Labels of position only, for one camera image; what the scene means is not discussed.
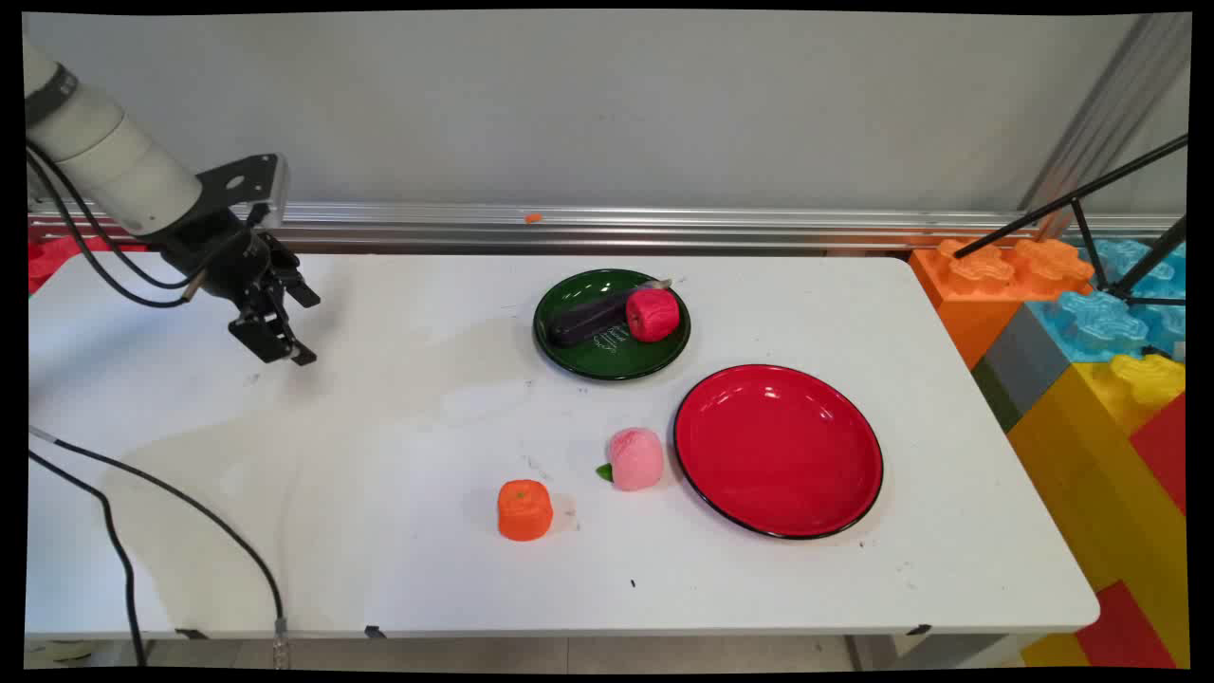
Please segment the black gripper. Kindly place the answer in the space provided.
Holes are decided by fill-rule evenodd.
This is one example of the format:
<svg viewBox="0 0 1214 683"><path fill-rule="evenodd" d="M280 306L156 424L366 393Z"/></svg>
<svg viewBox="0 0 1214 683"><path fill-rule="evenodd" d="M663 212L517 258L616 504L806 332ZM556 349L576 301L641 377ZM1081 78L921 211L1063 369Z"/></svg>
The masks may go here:
<svg viewBox="0 0 1214 683"><path fill-rule="evenodd" d="M185 278L187 302L205 291L237 306L239 314L227 329L257 359L297 366L317 362L293 332L283 295L304 308L319 304L320 295L304 280L300 258L285 254L285 246L254 220L222 211L182 222L159 238L159 250Z"/></svg>

